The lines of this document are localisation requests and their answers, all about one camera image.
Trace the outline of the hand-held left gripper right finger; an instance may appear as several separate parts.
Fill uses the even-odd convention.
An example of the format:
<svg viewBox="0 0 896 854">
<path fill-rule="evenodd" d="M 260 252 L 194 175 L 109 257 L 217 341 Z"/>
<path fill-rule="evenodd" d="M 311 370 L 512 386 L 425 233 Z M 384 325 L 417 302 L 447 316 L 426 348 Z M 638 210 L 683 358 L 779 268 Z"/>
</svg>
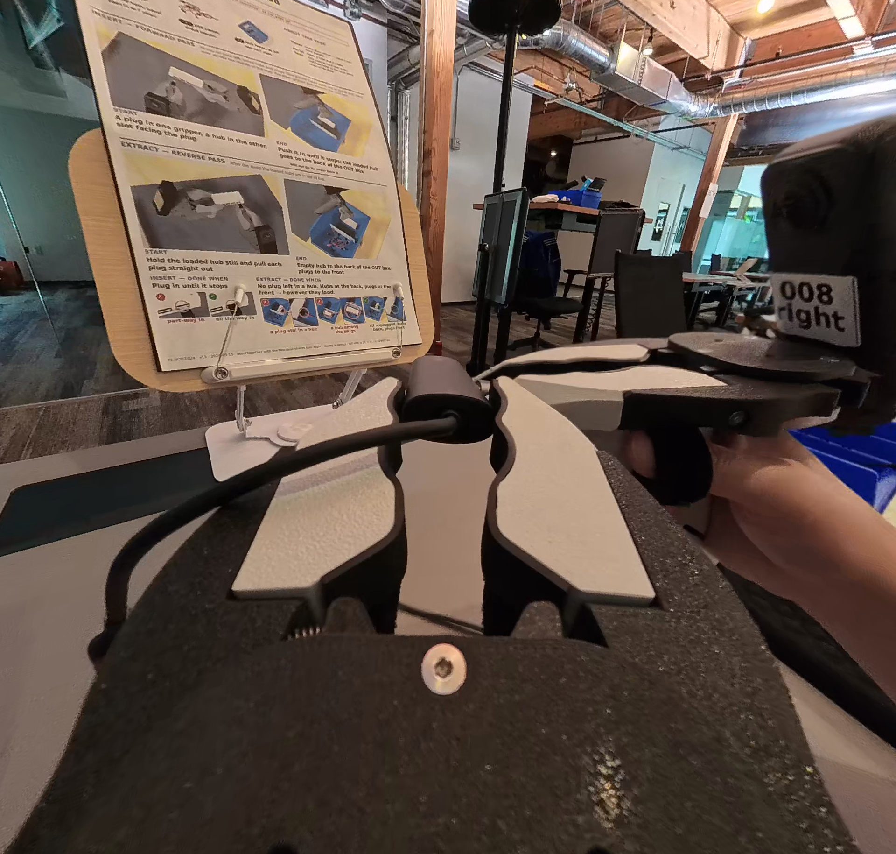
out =
<svg viewBox="0 0 896 854">
<path fill-rule="evenodd" d="M 652 605 L 656 592 L 588 437 L 515 380 L 490 391 L 507 449 L 489 492 L 494 540 L 567 600 Z"/>
</svg>

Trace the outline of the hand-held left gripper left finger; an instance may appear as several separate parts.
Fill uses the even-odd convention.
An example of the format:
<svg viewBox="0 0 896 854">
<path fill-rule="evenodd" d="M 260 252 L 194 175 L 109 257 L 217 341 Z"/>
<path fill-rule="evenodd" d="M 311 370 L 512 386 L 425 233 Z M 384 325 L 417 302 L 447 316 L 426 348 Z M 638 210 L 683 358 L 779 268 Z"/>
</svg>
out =
<svg viewBox="0 0 896 854">
<path fill-rule="evenodd" d="M 405 545 L 399 445 L 306 467 L 280 480 L 233 580 L 237 599 L 322 592 L 342 569 Z"/>
</svg>

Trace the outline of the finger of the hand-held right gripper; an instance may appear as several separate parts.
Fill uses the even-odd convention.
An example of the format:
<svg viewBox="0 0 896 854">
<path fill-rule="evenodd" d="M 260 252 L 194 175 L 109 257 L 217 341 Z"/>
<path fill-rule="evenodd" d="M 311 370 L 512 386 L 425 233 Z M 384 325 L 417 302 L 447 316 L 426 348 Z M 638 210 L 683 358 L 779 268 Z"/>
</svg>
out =
<svg viewBox="0 0 896 854">
<path fill-rule="evenodd" d="M 621 425 L 623 396 L 671 389 L 722 389 L 725 382 L 679 367 L 636 366 L 601 372 L 523 374 L 523 389 L 559 412 L 582 431 L 615 431 Z"/>
<path fill-rule="evenodd" d="M 673 365 L 666 343 L 582 343 L 542 349 L 504 359 L 477 375 L 475 381 L 497 377 L 516 378 L 523 374 L 563 374 L 610 371 L 638 365 Z"/>
</svg>

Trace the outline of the dark grey usb hub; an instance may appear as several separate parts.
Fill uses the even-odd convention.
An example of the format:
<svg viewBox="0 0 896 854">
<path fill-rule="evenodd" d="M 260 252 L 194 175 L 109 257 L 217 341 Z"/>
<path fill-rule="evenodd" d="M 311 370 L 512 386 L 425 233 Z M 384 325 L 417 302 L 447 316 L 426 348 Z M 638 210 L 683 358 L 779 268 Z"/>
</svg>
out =
<svg viewBox="0 0 896 854">
<path fill-rule="evenodd" d="M 481 443 L 495 430 L 495 413 L 477 382 L 461 364 L 441 355 L 424 355 L 412 363 L 399 416 L 402 423 L 453 418 L 453 430 L 427 430 L 422 437 L 445 445 Z"/>
</svg>

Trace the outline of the blue plastic bin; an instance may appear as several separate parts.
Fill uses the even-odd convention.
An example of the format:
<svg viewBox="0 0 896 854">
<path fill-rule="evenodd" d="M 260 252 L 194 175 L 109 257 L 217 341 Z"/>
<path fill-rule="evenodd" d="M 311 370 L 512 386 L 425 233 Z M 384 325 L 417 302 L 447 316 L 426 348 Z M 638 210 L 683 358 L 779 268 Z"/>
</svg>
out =
<svg viewBox="0 0 896 854">
<path fill-rule="evenodd" d="M 895 495 L 895 423 L 872 434 L 834 434 L 825 426 L 790 434 L 841 482 L 877 512 L 884 513 Z"/>
<path fill-rule="evenodd" d="M 602 177 L 581 176 L 578 181 L 570 181 L 564 188 L 551 190 L 546 195 L 570 206 L 597 210 L 606 182 Z"/>
</svg>

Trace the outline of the person's right forearm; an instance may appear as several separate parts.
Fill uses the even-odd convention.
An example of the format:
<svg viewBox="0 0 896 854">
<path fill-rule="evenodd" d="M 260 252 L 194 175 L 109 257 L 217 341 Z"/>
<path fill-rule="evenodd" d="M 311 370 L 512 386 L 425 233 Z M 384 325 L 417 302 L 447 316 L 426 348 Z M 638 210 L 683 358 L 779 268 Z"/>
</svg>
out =
<svg viewBox="0 0 896 854">
<path fill-rule="evenodd" d="M 858 501 L 850 541 L 855 564 L 848 589 L 849 650 L 895 701 L 895 529 Z"/>
</svg>

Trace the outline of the person's right hand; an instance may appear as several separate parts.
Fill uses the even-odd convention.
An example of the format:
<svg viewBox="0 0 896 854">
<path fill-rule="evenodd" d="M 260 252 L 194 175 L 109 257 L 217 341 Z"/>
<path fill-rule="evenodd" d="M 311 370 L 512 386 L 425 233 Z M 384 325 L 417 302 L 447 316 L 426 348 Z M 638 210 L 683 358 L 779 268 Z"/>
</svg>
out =
<svg viewBox="0 0 896 854">
<path fill-rule="evenodd" d="M 892 526 L 789 434 L 711 441 L 708 545 L 723 566 L 810 614 L 871 669 L 868 590 Z"/>
</svg>

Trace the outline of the black office chair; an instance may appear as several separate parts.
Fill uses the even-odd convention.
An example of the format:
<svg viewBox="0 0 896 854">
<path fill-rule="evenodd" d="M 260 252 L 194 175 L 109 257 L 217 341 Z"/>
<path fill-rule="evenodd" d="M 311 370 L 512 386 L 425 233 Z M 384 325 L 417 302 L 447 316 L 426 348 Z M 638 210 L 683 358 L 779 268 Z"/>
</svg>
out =
<svg viewBox="0 0 896 854">
<path fill-rule="evenodd" d="M 581 314 L 581 300 L 557 295 L 561 270 L 562 259 L 554 233 L 525 230 L 511 310 L 527 321 L 534 320 L 536 325 L 532 337 L 509 344 L 510 350 L 523 346 L 530 346 L 532 351 L 553 348 L 554 344 L 542 342 L 542 332 L 551 330 L 554 319 Z"/>
<path fill-rule="evenodd" d="M 573 343 L 597 340 L 614 277 L 616 255 L 635 253 L 644 218 L 645 213 L 639 208 L 599 211 L 588 267 L 582 273 L 581 310 L 574 328 Z"/>
</svg>

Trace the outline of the wooden far table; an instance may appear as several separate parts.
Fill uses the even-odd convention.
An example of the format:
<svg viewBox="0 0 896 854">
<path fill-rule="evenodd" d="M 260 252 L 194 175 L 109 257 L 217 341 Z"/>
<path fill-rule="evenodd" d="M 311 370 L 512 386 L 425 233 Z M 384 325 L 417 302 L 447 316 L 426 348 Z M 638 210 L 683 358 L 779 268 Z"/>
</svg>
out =
<svg viewBox="0 0 896 854">
<path fill-rule="evenodd" d="M 626 207 L 614 201 L 601 201 L 597 206 L 582 206 L 569 200 L 527 198 L 521 191 L 508 191 L 499 198 L 499 201 L 504 199 L 520 207 L 519 215 L 525 214 L 523 221 L 533 223 L 536 228 L 544 227 L 546 230 L 587 233 L 590 230 L 596 231 L 601 219 L 627 217 L 633 218 L 634 233 L 635 236 L 639 236 L 644 224 L 649 221 L 643 209 Z"/>
</svg>

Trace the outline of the printed instruction sheet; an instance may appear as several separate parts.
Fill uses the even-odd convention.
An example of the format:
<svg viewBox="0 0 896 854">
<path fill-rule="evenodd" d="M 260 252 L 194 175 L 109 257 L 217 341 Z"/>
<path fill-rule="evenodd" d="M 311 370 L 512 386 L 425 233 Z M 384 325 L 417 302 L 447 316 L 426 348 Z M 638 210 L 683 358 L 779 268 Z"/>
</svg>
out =
<svg viewBox="0 0 896 854">
<path fill-rule="evenodd" d="M 427 325 L 357 23 L 308 0 L 73 0 L 163 374 L 397 363 Z"/>
</svg>

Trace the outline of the black pedestal panel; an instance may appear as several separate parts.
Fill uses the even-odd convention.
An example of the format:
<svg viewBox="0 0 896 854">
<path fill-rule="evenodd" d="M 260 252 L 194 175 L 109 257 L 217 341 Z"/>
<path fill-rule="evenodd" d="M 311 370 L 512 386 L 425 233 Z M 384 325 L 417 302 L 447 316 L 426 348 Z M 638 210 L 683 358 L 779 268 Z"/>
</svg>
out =
<svg viewBox="0 0 896 854">
<path fill-rule="evenodd" d="M 613 281 L 619 339 L 667 339 L 687 332 L 685 282 L 677 261 L 617 251 Z"/>
</svg>

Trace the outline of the wooden ceiling post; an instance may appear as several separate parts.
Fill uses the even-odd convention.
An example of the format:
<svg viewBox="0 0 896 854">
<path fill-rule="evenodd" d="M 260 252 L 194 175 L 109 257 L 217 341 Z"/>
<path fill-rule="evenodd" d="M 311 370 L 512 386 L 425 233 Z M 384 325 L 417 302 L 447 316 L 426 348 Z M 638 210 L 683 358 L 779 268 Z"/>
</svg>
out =
<svg viewBox="0 0 896 854">
<path fill-rule="evenodd" d="M 680 251 L 690 252 L 692 257 L 697 253 L 700 234 L 707 218 L 704 214 L 711 209 L 718 190 L 719 176 L 738 122 L 739 114 L 734 113 L 716 120 L 713 125 L 711 141 L 679 246 Z"/>
</svg>

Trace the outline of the black desk frame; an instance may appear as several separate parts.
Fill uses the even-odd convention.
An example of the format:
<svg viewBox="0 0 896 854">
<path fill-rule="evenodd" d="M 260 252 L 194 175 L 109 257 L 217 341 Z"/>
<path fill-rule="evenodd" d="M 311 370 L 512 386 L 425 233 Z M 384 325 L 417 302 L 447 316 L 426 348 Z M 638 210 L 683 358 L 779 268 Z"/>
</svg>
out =
<svg viewBox="0 0 896 854">
<path fill-rule="evenodd" d="M 530 198 L 525 188 L 521 191 Z M 514 298 L 521 256 L 521 243 L 526 221 L 519 215 L 520 207 L 508 199 L 499 198 L 508 191 L 494 192 L 484 197 L 477 241 L 476 270 L 473 293 L 476 311 L 468 374 L 479 375 L 486 368 L 489 317 L 495 307 L 505 308 Z"/>
</svg>

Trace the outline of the silver ventilation duct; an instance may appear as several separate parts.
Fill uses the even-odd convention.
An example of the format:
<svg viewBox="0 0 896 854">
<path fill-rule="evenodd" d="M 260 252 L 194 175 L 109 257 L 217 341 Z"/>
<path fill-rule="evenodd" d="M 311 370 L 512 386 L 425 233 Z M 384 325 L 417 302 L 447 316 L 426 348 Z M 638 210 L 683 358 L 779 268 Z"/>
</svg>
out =
<svg viewBox="0 0 896 854">
<path fill-rule="evenodd" d="M 391 9 L 420 6 L 420 0 L 382 0 Z M 851 55 L 841 63 L 805 67 L 765 78 L 734 79 L 719 91 L 692 93 L 671 71 L 622 42 L 607 45 L 576 24 L 561 19 L 526 48 L 572 58 L 594 81 L 636 104 L 689 119 L 717 119 L 850 98 L 893 94 L 894 53 Z"/>
</svg>

